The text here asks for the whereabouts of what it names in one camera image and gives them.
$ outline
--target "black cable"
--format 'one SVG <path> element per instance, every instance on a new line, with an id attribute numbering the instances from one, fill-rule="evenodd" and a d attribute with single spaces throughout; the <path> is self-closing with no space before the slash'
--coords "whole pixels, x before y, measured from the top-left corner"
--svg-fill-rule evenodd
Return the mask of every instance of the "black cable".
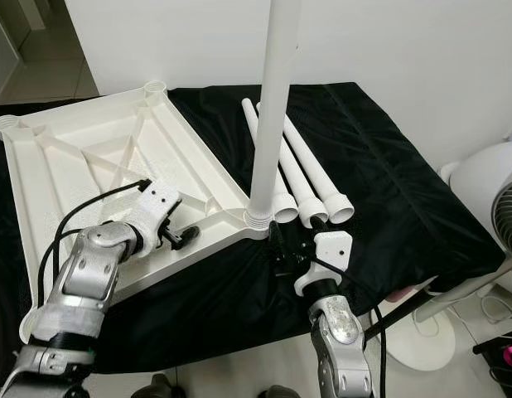
<path id="1" fill-rule="evenodd" d="M 507 367 L 500 367 L 500 366 L 491 366 L 490 370 L 488 371 L 490 373 L 490 377 L 500 386 L 512 388 L 512 384 L 505 383 L 497 378 L 494 371 L 506 371 L 506 372 L 512 372 L 512 369 L 509 369 Z"/>
<path id="2" fill-rule="evenodd" d="M 331 265 L 317 257 L 312 258 L 313 261 L 315 261 L 317 264 L 322 265 L 325 268 L 328 268 L 330 271 L 335 272 L 336 274 L 340 275 L 342 278 L 347 279 L 352 284 L 355 284 L 356 286 L 359 286 L 361 290 L 367 295 L 369 298 L 370 304 L 374 308 L 375 316 L 378 317 L 379 322 L 379 334 L 381 336 L 381 358 L 380 358 L 380 364 L 379 364 L 379 397 L 385 398 L 386 397 L 386 379 L 387 379 L 387 333 L 385 332 L 385 328 L 383 325 L 383 317 L 381 316 L 381 311 L 379 311 L 379 307 L 375 300 L 375 294 L 372 291 L 372 289 L 354 278 L 353 276 L 348 275 L 345 271 L 338 269 L 334 265 Z"/>
<path id="3" fill-rule="evenodd" d="M 85 209 L 87 206 L 90 206 L 93 203 L 96 203 L 97 201 L 101 201 L 105 197 L 109 197 L 111 195 L 114 195 L 115 193 L 127 191 L 128 189 L 131 189 L 133 187 L 140 187 L 141 190 L 144 190 L 149 184 L 151 183 L 151 180 L 140 180 L 137 182 L 133 182 L 132 184 L 125 185 L 120 188 L 113 189 L 111 191 L 107 191 L 106 193 L 102 193 L 101 195 L 98 195 L 96 197 L 93 197 L 92 199 L 81 203 L 79 206 L 77 206 L 75 209 L 73 209 L 70 213 L 68 213 L 60 222 L 59 226 L 57 227 L 56 236 L 54 238 L 54 241 L 58 241 L 59 237 L 63 235 L 63 230 L 65 229 L 66 223 L 72 218 L 77 212 Z M 57 245 L 54 249 L 54 258 L 53 258 L 53 280 L 54 283 L 57 280 L 57 275 L 59 274 L 59 245 Z"/>
<path id="4" fill-rule="evenodd" d="M 80 232 L 81 229 L 78 228 L 76 230 L 70 230 L 65 232 L 63 235 L 59 236 L 59 239 L 57 241 L 52 241 L 48 245 L 48 249 L 44 252 L 44 255 L 42 256 L 41 265 L 39 266 L 39 274 L 37 275 L 37 307 L 42 307 L 42 304 L 44 304 L 44 272 L 46 270 L 46 263 L 48 262 L 48 257 L 50 257 L 50 253 L 52 250 L 54 250 L 54 247 L 58 244 L 60 244 L 61 240 L 66 238 L 68 235 L 77 234 Z"/>

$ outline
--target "doorway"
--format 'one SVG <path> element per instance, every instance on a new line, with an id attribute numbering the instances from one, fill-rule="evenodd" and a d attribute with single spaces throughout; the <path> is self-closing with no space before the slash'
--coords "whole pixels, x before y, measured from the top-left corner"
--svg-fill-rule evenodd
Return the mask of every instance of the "doorway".
<path id="1" fill-rule="evenodd" d="M 38 16 L 30 14 L 33 7 Z M 0 24 L 18 59 L 0 89 L 0 104 L 99 95 L 65 0 L 0 0 Z"/>

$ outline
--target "black fabric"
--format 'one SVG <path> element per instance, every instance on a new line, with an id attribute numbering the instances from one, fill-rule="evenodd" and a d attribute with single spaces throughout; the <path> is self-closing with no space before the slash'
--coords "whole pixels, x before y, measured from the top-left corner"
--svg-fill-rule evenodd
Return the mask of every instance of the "black fabric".
<path id="1" fill-rule="evenodd" d="M 245 96 L 256 103 L 259 87 L 169 93 L 249 193 L 254 146 L 240 105 Z M 354 236 L 350 272 L 379 301 L 437 274 L 442 290 L 499 266 L 500 248 L 356 84 L 294 85 L 287 112 L 354 203 L 354 217 L 341 226 Z M 5 216 L 16 225 L 14 209 Z M 281 229 L 292 251 L 312 240 L 298 220 Z M 306 304 L 292 288 L 296 275 L 277 278 L 275 257 L 265 241 L 242 240 L 113 306 L 99 337 L 97 371 L 155 371 L 306 332 Z M 21 273 L 24 264 L 10 266 Z M 354 286 L 341 290 L 356 313 L 371 308 Z"/>

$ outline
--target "fan grille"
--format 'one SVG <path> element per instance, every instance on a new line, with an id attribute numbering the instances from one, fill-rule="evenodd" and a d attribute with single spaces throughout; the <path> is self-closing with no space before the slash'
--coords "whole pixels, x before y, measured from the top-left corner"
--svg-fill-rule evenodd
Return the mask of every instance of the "fan grille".
<path id="1" fill-rule="evenodd" d="M 494 212 L 495 231 L 512 252 L 512 183 L 506 186 L 498 196 Z"/>

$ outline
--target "white pipe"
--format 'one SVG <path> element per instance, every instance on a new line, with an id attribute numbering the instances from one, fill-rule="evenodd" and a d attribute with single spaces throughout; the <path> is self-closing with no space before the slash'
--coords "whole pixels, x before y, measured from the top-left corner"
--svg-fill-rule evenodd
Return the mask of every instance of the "white pipe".
<path id="1" fill-rule="evenodd" d="M 316 193 L 324 202 L 324 206 L 330 215 L 330 221 L 334 224 L 340 224 L 349 220 L 354 215 L 354 207 L 348 200 L 348 197 L 337 190 L 335 184 L 326 174 L 319 161 L 316 160 L 315 155 L 287 115 L 284 120 L 283 132 L 286 134 L 292 150 L 295 151 L 298 161 L 315 187 Z"/>
<path id="2" fill-rule="evenodd" d="M 256 111 L 248 98 L 241 101 L 241 106 L 243 106 L 245 118 L 249 125 L 250 135 L 254 143 L 256 143 L 258 134 L 258 116 L 256 115 Z M 278 168 L 276 170 L 276 180 L 273 191 L 273 212 L 274 219 L 280 223 L 293 221 L 298 216 L 298 207 L 295 198 L 287 191 L 286 184 Z"/>
<path id="3" fill-rule="evenodd" d="M 317 216 L 324 222 L 328 221 L 328 212 L 324 204 L 315 196 L 295 156 L 292 154 L 291 149 L 283 138 L 280 144 L 280 165 L 282 166 L 287 182 L 289 182 L 292 194 L 295 196 L 295 200 L 298 203 L 298 215 L 300 216 L 302 224 L 306 228 L 312 228 L 310 222 L 312 216 Z"/>
<path id="4" fill-rule="evenodd" d="M 262 112 L 245 222 L 266 230 L 273 219 L 273 189 L 286 113 L 292 58 L 297 49 L 300 0 L 272 0 L 262 82 Z"/>
<path id="5" fill-rule="evenodd" d="M 444 308 L 449 307 L 458 300 L 465 299 L 473 292 L 479 290 L 489 282 L 499 278 L 501 275 L 506 274 L 512 269 L 512 255 L 508 255 L 503 264 L 491 274 L 486 274 L 478 278 L 471 278 L 459 284 L 455 288 L 447 291 L 446 293 L 435 296 L 431 301 L 425 303 L 414 313 L 416 322 L 423 322 L 433 315 L 439 313 Z"/>

